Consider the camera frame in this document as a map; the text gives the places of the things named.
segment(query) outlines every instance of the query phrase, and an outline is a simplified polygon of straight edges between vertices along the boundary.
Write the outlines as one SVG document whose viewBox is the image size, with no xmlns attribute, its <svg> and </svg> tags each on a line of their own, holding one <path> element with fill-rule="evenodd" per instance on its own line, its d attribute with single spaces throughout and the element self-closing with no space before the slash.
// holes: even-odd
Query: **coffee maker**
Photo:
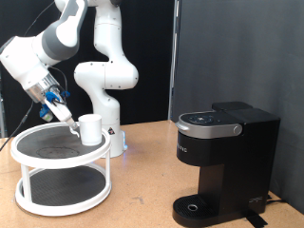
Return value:
<svg viewBox="0 0 304 228">
<path fill-rule="evenodd" d="M 198 193 L 173 205 L 174 220 L 185 227 L 254 217 L 268 198 L 280 119 L 240 102 L 212 108 L 176 123 L 178 159 L 200 167 Z"/>
</svg>

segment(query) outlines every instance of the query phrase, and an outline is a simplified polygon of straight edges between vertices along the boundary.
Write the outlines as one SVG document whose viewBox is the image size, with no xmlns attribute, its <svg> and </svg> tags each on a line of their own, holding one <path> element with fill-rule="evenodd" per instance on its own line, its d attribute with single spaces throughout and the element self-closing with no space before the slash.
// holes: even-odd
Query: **black cable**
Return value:
<svg viewBox="0 0 304 228">
<path fill-rule="evenodd" d="M 62 92 L 64 92 L 65 90 L 60 86 L 60 85 L 51 85 L 50 87 L 49 87 L 49 89 L 48 89 L 48 91 L 50 92 L 50 90 L 53 88 L 53 87 L 56 87 L 56 88 L 58 88 L 59 89 L 59 91 L 60 90 L 62 90 Z"/>
<path fill-rule="evenodd" d="M 66 83 L 66 91 L 67 91 L 67 76 L 65 75 L 65 73 L 63 71 L 61 71 L 59 68 L 56 68 L 54 66 L 49 66 L 49 68 L 53 68 L 53 69 L 56 69 L 57 71 L 61 72 L 62 75 L 64 76 L 65 78 L 65 83 Z"/>
<path fill-rule="evenodd" d="M 54 100 L 53 103 L 57 103 L 57 104 L 61 104 L 61 105 L 67 105 L 67 102 L 66 101 L 63 101 L 63 102 L 60 102 L 58 100 Z"/>
<path fill-rule="evenodd" d="M 6 140 L 6 142 L 4 142 L 4 144 L 1 146 L 0 151 L 4 148 L 4 146 L 6 146 L 6 144 L 10 141 L 11 137 L 14 136 L 14 134 L 20 129 L 20 127 L 26 122 L 30 111 L 32 110 L 32 107 L 34 105 L 34 101 L 31 101 L 31 106 L 27 112 L 27 114 L 24 116 L 24 118 L 22 119 L 22 121 L 19 123 L 18 127 L 14 130 L 14 132 L 12 132 L 12 134 L 9 136 L 9 138 Z"/>
<path fill-rule="evenodd" d="M 26 31 L 25 35 L 26 36 L 29 32 L 29 30 L 32 28 L 32 26 L 36 23 L 36 21 L 38 20 L 38 18 L 48 9 L 50 8 L 55 2 L 52 2 L 51 4 L 48 5 L 48 7 L 46 7 L 42 12 L 39 13 L 39 15 L 36 17 L 36 19 L 34 20 L 34 22 L 28 27 L 28 30 Z"/>
<path fill-rule="evenodd" d="M 28 27 L 26 33 L 24 34 L 24 36 L 26 36 L 29 32 L 29 30 L 32 28 L 32 26 L 36 23 L 36 21 L 38 20 L 38 18 L 48 9 L 50 8 L 55 2 L 52 2 L 51 4 L 49 4 L 44 10 L 42 10 L 39 15 L 36 17 L 36 19 L 33 21 L 33 23 Z M 6 144 L 10 141 L 11 137 L 13 137 L 13 135 L 20 129 L 20 127 L 26 122 L 28 115 L 30 113 L 30 111 L 32 110 L 32 107 L 34 105 L 34 101 L 31 101 L 31 106 L 27 112 L 27 114 L 25 115 L 25 117 L 22 119 L 22 121 L 20 122 L 20 124 L 18 125 L 18 127 L 14 130 L 14 132 L 12 132 L 12 134 L 9 136 L 9 138 L 4 142 L 4 144 L 1 146 L 0 151 L 2 151 L 2 149 L 4 148 L 4 146 L 6 146 Z"/>
</svg>

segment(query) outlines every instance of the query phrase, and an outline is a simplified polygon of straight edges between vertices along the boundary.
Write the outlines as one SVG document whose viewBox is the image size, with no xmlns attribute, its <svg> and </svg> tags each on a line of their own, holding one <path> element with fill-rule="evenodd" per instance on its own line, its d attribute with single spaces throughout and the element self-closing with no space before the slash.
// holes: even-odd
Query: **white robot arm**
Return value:
<svg viewBox="0 0 304 228">
<path fill-rule="evenodd" d="M 77 65 L 75 81 L 88 94 L 93 111 L 103 117 L 103 129 L 112 141 L 111 157 L 126 149 L 124 132 L 120 129 L 120 104 L 107 95 L 106 89 L 133 88 L 139 81 L 138 70 L 126 59 L 122 47 L 121 0 L 89 1 L 96 8 L 94 46 L 106 55 L 108 62 L 87 62 Z"/>
<path fill-rule="evenodd" d="M 75 129 L 57 81 L 48 67 L 72 57 L 79 48 L 79 32 L 84 21 L 86 0 L 56 0 L 63 12 L 60 19 L 36 37 L 12 37 L 0 48 L 0 61 L 35 103 L 43 105 L 41 117 L 47 121 L 50 109 L 61 121 Z"/>
</svg>

